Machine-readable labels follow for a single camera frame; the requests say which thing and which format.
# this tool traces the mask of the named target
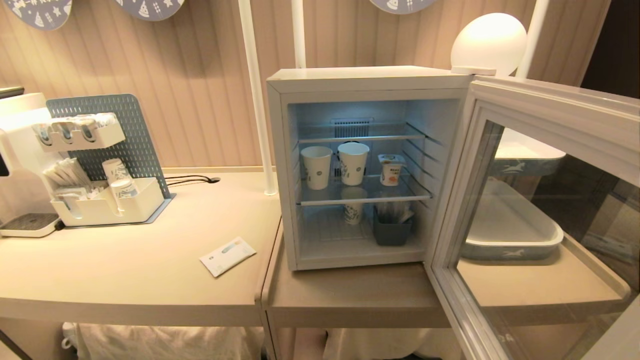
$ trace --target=fridge vent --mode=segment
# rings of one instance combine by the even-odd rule
[[[333,135],[336,138],[358,138],[369,136],[369,126],[373,119],[333,119],[331,125],[333,125]],[[337,148],[332,149],[334,153],[337,153]],[[333,164],[333,176],[339,178],[342,175],[340,169],[340,163],[334,161]]]

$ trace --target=white cloth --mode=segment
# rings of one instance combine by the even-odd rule
[[[74,324],[78,360],[258,360],[260,327]]]
[[[460,360],[451,329],[328,329],[324,360],[401,359],[416,354]]]

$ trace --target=pegboard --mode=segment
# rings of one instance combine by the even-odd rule
[[[106,180],[102,169],[105,160],[120,158],[133,178],[155,177],[163,197],[171,199],[164,180],[160,161],[142,116],[138,99],[131,94],[67,97],[47,101],[52,117],[71,117],[80,114],[115,113],[125,140],[105,149],[69,151],[92,181]]]

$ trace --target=white packet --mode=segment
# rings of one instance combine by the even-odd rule
[[[238,236],[228,244],[202,256],[200,261],[213,277],[218,277],[254,254],[255,250]]]

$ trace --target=coffee machine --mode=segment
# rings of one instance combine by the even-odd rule
[[[31,128],[51,119],[45,102],[41,93],[0,99],[0,236],[39,238],[59,222],[42,172],[63,158],[44,152]]]

